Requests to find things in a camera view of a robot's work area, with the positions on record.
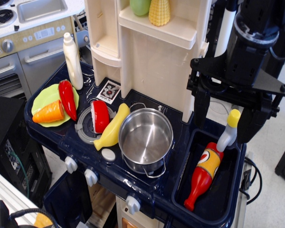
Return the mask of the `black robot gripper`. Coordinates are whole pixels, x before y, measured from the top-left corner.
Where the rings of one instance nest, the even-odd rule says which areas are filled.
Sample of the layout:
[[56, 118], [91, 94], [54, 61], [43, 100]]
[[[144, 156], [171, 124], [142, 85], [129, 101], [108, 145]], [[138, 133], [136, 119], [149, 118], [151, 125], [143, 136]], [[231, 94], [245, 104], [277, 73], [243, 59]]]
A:
[[[260, 69], [253, 85], [232, 82], [227, 76], [224, 57], [194, 58], [187, 89], [195, 97], [194, 123], [202, 129], [209, 109], [210, 98], [216, 98], [243, 107], [237, 125], [237, 142], [248, 143], [264, 126], [268, 116], [276, 117], [279, 104], [285, 97], [285, 84]], [[270, 96], [269, 111], [261, 107]]]

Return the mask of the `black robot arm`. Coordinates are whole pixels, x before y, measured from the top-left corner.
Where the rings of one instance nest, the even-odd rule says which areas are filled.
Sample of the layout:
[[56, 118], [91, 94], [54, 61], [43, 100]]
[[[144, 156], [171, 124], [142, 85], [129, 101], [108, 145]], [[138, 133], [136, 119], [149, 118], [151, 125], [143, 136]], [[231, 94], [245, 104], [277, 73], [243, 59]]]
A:
[[237, 141], [249, 142], [279, 112], [285, 84], [262, 65], [285, 32], [285, 0], [246, 0], [235, 16], [225, 52], [191, 60], [187, 89], [195, 98], [194, 123], [204, 126], [210, 98], [243, 108]]

